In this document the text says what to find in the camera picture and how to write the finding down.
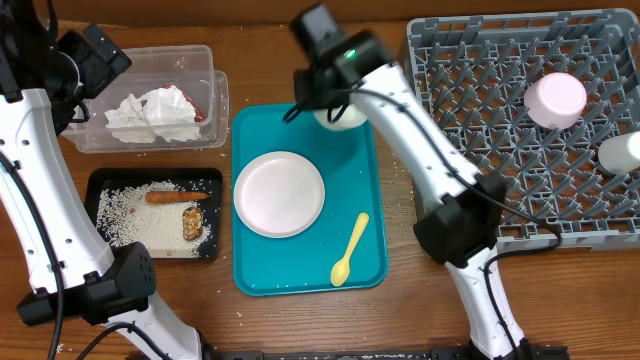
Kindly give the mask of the red snack wrapper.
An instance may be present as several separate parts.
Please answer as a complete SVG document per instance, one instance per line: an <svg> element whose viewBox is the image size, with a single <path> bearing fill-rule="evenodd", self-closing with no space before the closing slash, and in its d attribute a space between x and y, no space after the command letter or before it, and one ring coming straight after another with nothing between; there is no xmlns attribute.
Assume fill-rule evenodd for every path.
<svg viewBox="0 0 640 360"><path fill-rule="evenodd" d="M193 107L194 112L195 112L194 121L196 123L204 122L205 121L205 117L204 117L202 111L200 110L200 108L198 107L198 105L192 100L192 98L184 90L179 89L179 91L182 93L182 95L184 96L185 100Z"/></svg>

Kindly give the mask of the large pink plate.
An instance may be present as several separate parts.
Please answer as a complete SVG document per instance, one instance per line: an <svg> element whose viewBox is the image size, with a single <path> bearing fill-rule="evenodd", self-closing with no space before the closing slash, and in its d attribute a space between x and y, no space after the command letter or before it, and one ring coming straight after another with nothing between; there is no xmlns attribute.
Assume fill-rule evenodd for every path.
<svg viewBox="0 0 640 360"><path fill-rule="evenodd" d="M287 238L305 231L319 217L325 185L309 160L275 151L256 157L241 170L233 201L247 228L265 237Z"/></svg>

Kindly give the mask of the cream bowl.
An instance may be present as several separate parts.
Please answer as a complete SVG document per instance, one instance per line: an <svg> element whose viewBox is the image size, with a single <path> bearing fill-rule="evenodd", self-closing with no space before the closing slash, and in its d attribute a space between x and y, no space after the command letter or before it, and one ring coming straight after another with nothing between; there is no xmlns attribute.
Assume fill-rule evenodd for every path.
<svg viewBox="0 0 640 360"><path fill-rule="evenodd" d="M334 122L329 121L327 110L315 110L312 114L321 126L335 132L359 127L367 121L367 117L353 105L346 107L342 115Z"/></svg>

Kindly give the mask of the pile of white rice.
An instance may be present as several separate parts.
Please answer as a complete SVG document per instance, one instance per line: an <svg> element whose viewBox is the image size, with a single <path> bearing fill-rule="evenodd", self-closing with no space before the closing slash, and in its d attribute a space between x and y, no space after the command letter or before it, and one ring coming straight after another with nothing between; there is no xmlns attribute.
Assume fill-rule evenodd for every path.
<svg viewBox="0 0 640 360"><path fill-rule="evenodd" d="M208 199L169 204L150 204L144 195L151 191L203 192ZM217 249L217 207L211 189L193 181L113 181L104 184L93 210L99 234L112 248L133 243L146 247L154 258L205 258ZM203 232L194 241L183 238L182 214L189 207L203 213Z"/></svg>

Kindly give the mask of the small pink plate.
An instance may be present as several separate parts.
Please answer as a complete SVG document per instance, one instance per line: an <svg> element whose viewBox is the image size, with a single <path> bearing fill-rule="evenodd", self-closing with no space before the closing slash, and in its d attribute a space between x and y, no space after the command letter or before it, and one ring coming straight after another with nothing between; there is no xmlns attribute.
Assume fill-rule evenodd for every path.
<svg viewBox="0 0 640 360"><path fill-rule="evenodd" d="M566 129L581 116L587 102L584 85L574 76L557 72L545 75L525 92L528 116L547 129Z"/></svg>

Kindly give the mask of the granola bar piece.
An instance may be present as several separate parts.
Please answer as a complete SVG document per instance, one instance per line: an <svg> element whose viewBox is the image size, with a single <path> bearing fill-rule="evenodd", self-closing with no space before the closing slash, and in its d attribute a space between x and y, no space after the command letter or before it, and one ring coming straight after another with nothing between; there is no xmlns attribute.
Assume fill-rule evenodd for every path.
<svg viewBox="0 0 640 360"><path fill-rule="evenodd" d="M189 207L182 214L183 238L186 241L198 239L203 232L203 213L197 207Z"/></svg>

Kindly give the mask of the cream cup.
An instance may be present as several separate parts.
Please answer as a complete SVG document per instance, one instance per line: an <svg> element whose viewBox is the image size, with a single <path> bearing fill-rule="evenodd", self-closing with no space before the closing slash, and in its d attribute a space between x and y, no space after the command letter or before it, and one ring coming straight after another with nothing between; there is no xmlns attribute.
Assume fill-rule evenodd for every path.
<svg viewBox="0 0 640 360"><path fill-rule="evenodd" d="M605 140L599 147L600 165L609 173L626 174L640 165L640 132L631 132Z"/></svg>

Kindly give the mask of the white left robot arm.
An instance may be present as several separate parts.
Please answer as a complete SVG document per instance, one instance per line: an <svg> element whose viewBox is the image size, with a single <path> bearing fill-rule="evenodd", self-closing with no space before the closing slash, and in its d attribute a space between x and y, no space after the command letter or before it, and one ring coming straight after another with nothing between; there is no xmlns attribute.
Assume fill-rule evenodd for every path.
<svg viewBox="0 0 640 360"><path fill-rule="evenodd" d="M17 310L30 326L81 318L153 359L212 359L157 293L148 250L112 249L98 233L59 147L69 124L89 119L87 101L130 64L96 25L60 34L29 1L1 5L1 200L31 286Z"/></svg>

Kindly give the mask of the yellow plastic spoon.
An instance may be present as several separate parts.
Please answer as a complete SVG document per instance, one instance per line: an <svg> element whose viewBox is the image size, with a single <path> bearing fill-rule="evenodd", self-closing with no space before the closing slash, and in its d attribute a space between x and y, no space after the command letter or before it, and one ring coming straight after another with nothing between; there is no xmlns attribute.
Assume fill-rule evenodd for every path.
<svg viewBox="0 0 640 360"><path fill-rule="evenodd" d="M345 284L350 274L350 260L353 252L364 233L369 222L367 213L360 213L356 219L353 231L351 233L345 253L332 267L330 274L330 282L334 287L340 287Z"/></svg>

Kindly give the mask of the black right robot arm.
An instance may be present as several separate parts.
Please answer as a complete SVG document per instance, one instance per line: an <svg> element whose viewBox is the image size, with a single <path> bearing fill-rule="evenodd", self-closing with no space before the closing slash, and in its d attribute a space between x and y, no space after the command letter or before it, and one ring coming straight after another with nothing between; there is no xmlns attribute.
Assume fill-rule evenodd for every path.
<svg viewBox="0 0 640 360"><path fill-rule="evenodd" d="M348 106L363 113L412 176L422 202L415 236L454 280L469 319L474 357L524 358L528 342L497 266L504 182L483 175L453 146L375 34L347 34L323 4L303 11L289 28L309 66L294 73L296 105L285 121L304 110L324 110L329 122Z"/></svg>

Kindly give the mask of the white napkin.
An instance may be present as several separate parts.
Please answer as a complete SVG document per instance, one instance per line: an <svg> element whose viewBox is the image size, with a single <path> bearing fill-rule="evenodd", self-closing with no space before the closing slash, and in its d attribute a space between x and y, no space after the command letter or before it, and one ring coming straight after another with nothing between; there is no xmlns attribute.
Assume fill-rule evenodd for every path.
<svg viewBox="0 0 640 360"><path fill-rule="evenodd" d="M198 140L200 130L193 107L175 85L151 90L136 98L129 94L117 109L104 113L106 127L124 143L153 143Z"/></svg>

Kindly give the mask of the brown carrot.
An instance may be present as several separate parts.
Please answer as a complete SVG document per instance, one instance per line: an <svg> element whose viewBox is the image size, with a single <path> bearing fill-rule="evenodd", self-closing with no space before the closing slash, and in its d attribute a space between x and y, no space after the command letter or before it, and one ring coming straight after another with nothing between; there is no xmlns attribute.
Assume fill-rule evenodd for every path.
<svg viewBox="0 0 640 360"><path fill-rule="evenodd" d="M207 193L187 191L151 191L144 195L145 201L150 204L193 202L209 197L210 195Z"/></svg>

